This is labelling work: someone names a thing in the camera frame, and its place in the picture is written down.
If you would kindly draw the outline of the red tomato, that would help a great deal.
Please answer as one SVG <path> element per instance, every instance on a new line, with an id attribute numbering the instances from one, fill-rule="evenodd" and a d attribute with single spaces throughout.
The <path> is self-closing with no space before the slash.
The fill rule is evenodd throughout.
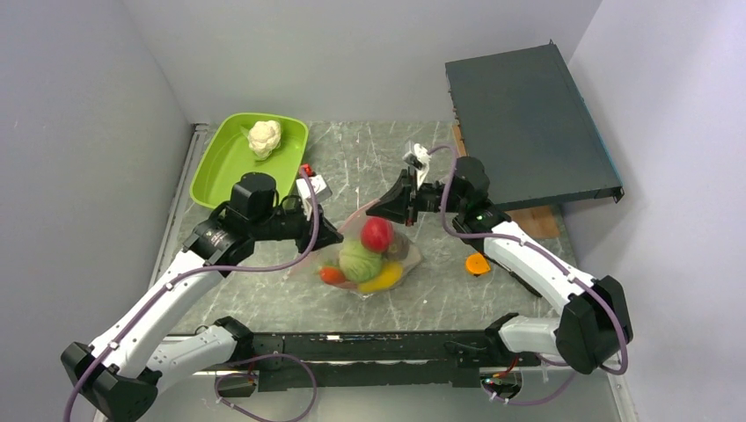
<path id="1" fill-rule="evenodd" d="M 368 251 L 383 253 L 394 239 L 391 222 L 380 217 L 369 217 L 360 232 L 362 246 Z"/>

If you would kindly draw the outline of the orange carrot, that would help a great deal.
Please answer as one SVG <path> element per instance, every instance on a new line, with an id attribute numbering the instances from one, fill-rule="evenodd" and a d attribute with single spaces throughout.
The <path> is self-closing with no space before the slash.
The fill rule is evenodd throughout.
<path id="1" fill-rule="evenodd" d="M 327 285 L 336 286 L 347 282 L 344 273 L 334 266 L 323 266 L 318 270 L 319 278 Z"/>

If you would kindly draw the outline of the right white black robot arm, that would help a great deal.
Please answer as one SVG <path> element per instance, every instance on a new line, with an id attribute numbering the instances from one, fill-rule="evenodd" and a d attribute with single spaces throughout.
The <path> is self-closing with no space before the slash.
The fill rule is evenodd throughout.
<path id="1" fill-rule="evenodd" d="M 629 366 L 633 328 L 620 282 L 585 273 L 530 237 L 488 197 L 490 180 L 475 157 L 453 159 L 443 183 L 418 184 L 415 165 L 367 215 L 410 226 L 421 213 L 437 213 L 444 230 L 547 300 L 554 318 L 509 313 L 486 330 L 485 353 L 505 365 L 519 353 L 556 356 L 576 372 L 622 375 Z"/>

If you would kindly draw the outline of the yellow bell pepper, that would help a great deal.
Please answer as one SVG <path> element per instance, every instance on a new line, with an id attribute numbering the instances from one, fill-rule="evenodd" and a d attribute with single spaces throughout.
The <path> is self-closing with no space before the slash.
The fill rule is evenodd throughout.
<path id="1" fill-rule="evenodd" d="M 394 287 L 403 277 L 404 267 L 398 261 L 384 261 L 381 271 L 368 281 L 357 285 L 360 294 L 373 294 Z"/>

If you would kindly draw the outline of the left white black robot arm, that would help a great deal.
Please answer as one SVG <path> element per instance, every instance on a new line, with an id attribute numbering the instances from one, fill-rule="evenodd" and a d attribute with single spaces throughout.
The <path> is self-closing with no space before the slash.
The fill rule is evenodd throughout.
<path id="1" fill-rule="evenodd" d="M 321 206 L 331 194 L 326 181 L 300 170 L 296 188 L 281 197 L 270 175 L 246 173 L 117 323 L 92 342 L 74 342 L 63 351 L 73 396 L 111 421 L 136 421 L 161 393 L 196 372 L 215 365 L 240 369 L 259 360 L 253 332 L 231 316 L 180 342 L 166 338 L 206 293 L 245 270 L 257 243 L 293 241 L 299 258 L 306 258 L 341 242 Z"/>

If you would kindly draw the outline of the green cabbage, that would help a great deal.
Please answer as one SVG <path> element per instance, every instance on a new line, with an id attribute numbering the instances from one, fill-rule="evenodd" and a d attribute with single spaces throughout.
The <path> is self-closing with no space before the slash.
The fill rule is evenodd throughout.
<path id="1" fill-rule="evenodd" d="M 346 279 L 359 284 L 380 273 L 383 257 L 366 249 L 360 240 L 345 240 L 338 254 L 338 262 Z"/>

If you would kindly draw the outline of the dark purple onion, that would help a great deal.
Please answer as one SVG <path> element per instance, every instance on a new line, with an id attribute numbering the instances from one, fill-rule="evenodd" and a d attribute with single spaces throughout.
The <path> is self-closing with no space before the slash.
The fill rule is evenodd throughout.
<path id="1" fill-rule="evenodd" d="M 418 261 L 421 255 L 407 236 L 396 233 L 385 251 L 384 257 L 389 261 L 398 261 L 409 265 Z"/>

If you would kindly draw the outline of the clear zip top bag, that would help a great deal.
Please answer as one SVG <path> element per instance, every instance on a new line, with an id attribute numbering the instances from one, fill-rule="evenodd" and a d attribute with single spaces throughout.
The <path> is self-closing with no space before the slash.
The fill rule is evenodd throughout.
<path id="1" fill-rule="evenodd" d="M 400 284 L 423 256 L 397 224 L 367 215 L 376 204 L 373 200 L 354 211 L 339 227 L 341 243 L 311 252 L 288 276 L 315 280 L 359 296 Z"/>

